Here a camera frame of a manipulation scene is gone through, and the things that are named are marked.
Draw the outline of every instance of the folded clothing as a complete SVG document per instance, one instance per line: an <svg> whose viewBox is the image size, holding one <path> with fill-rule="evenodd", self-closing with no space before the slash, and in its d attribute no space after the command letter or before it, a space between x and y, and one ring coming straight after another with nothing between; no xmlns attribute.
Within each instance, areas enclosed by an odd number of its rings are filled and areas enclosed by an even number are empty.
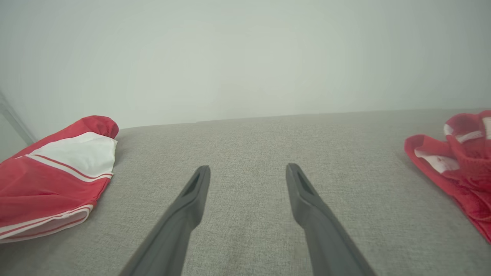
<svg viewBox="0 0 491 276"><path fill-rule="evenodd" d="M415 135L405 151L491 243L491 110L457 114L443 130L447 141Z"/></svg>
<svg viewBox="0 0 491 276"><path fill-rule="evenodd" d="M118 126L90 116L0 164L0 243L84 222L113 173Z"/></svg>

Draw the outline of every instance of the red cloth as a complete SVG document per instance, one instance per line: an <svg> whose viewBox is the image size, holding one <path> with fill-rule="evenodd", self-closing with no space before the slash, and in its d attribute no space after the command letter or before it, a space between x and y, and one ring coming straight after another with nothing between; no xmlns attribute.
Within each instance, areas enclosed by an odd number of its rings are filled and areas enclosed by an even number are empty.
<svg viewBox="0 0 491 276"><path fill-rule="evenodd" d="M2 162L0 243L83 222L112 177L117 133L110 118L86 117Z"/></svg>
<svg viewBox="0 0 491 276"><path fill-rule="evenodd" d="M405 151L491 243L491 110L457 114L444 131L447 141L407 138Z"/></svg>

